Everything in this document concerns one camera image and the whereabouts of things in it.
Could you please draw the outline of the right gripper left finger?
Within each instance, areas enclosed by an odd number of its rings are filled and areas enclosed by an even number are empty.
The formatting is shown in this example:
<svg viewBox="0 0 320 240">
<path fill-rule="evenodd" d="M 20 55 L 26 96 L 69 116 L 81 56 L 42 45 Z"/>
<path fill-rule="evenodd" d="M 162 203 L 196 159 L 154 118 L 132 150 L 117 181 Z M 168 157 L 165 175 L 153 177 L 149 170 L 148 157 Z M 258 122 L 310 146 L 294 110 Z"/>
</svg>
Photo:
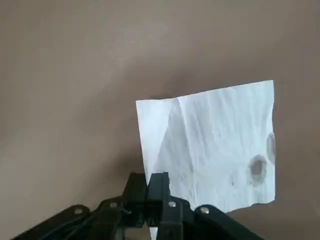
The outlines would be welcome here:
<svg viewBox="0 0 320 240">
<path fill-rule="evenodd" d="M 123 240 L 126 230 L 142 228 L 147 184 L 131 173 L 122 195 L 103 200 L 95 210 L 72 205 L 15 236 L 16 240 Z"/>
</svg>

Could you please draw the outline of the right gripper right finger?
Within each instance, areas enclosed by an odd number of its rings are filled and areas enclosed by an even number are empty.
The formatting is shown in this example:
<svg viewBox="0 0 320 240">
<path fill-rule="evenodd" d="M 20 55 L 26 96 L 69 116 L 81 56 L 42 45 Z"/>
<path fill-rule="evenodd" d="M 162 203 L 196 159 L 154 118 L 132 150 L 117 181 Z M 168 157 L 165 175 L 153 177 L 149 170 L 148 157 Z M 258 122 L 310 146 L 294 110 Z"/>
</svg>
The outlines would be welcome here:
<svg viewBox="0 0 320 240">
<path fill-rule="evenodd" d="M 170 193 L 169 174 L 153 173 L 147 188 L 147 225 L 157 240 L 259 240 L 260 237 L 218 208 L 190 203 Z"/>
</svg>

